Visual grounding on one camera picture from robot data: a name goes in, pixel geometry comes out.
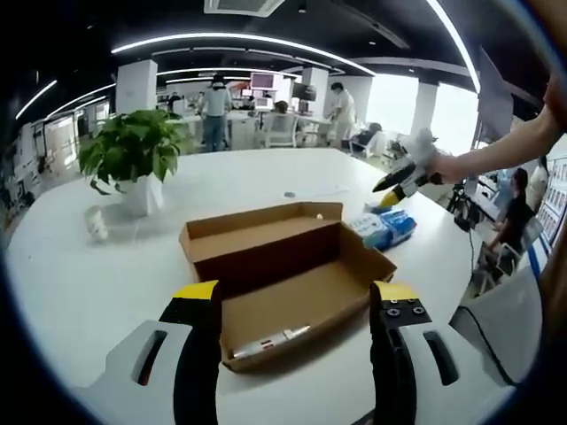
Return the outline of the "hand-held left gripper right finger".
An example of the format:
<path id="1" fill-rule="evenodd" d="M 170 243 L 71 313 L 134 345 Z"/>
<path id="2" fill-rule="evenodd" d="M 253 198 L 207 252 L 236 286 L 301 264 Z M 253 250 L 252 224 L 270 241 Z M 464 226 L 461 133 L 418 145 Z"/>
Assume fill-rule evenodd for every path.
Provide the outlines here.
<path id="1" fill-rule="evenodd" d="M 515 389 L 409 287 L 370 284 L 369 330 L 375 424 L 482 424 Z"/>

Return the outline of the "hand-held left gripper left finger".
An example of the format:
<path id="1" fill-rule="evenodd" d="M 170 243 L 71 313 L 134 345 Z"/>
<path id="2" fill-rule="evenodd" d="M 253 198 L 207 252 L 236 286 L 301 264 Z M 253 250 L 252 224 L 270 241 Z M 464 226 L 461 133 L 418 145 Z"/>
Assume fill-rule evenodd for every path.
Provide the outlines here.
<path id="1" fill-rule="evenodd" d="M 219 283 L 182 288 L 110 350 L 86 406 L 103 424 L 217 423 L 220 333 Z"/>

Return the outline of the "person's right hand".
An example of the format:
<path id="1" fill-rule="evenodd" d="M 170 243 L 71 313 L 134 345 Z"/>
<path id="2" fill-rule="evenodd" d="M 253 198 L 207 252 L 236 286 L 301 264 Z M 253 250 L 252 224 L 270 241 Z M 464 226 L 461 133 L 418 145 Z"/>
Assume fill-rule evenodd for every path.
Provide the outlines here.
<path id="1" fill-rule="evenodd" d="M 442 183 L 457 183 L 468 175 L 460 157 L 443 153 L 436 153 L 431 159 L 428 172 L 430 176 L 437 174 Z"/>

